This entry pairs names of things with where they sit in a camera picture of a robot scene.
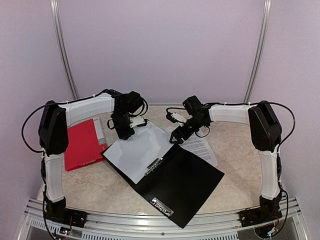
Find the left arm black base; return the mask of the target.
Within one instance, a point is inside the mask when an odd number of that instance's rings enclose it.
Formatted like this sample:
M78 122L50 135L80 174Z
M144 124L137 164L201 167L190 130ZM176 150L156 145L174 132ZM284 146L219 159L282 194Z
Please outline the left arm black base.
M84 228L88 213L66 207L66 198L57 202L52 202L44 196L44 218L56 223Z

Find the red folder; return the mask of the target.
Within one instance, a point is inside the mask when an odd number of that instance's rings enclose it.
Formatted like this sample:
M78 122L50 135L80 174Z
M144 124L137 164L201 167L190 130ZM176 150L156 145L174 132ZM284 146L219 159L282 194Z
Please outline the red folder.
M101 162L101 152L108 148L98 117L76 124L67 130L68 147L64 154L67 172Z

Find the black folder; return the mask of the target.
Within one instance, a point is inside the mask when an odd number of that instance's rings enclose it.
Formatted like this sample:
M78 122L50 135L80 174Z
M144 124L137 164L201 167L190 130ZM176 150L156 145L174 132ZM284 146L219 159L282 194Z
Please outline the black folder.
M152 162L137 184L105 160L141 197L180 228L190 222L225 175L178 144Z

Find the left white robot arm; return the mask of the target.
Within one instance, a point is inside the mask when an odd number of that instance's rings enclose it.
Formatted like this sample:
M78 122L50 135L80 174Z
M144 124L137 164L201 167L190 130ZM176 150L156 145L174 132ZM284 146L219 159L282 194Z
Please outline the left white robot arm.
M44 182L46 197L56 203L65 196L62 184L62 166L69 145L68 128L85 119L100 114L111 114L112 128L119 139L127 140L134 135L134 118L140 118L138 110L146 108L145 100L135 91L120 93L104 89L89 97L55 102L48 101L38 129L39 143L44 155Z

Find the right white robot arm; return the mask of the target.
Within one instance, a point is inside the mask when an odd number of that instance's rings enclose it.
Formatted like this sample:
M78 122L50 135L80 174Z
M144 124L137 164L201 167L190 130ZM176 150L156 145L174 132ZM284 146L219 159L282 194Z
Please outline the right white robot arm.
M195 96L188 97L182 109L190 116L183 116L166 109L166 118L179 126L171 132L170 143L182 144L202 127L209 128L211 123L230 122L250 127L251 142L258 151L262 171L261 197L274 200L281 193L282 173L279 154L282 142L282 126L268 101L258 103L201 103Z

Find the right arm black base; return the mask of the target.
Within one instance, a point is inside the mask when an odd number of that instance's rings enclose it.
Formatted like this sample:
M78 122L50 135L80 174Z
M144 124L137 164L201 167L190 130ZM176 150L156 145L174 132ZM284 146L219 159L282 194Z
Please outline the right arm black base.
M280 219L283 216L280 209L281 199L281 192L273 199L267 199L260 195L259 207L246 208L238 213L241 226L248 227Z

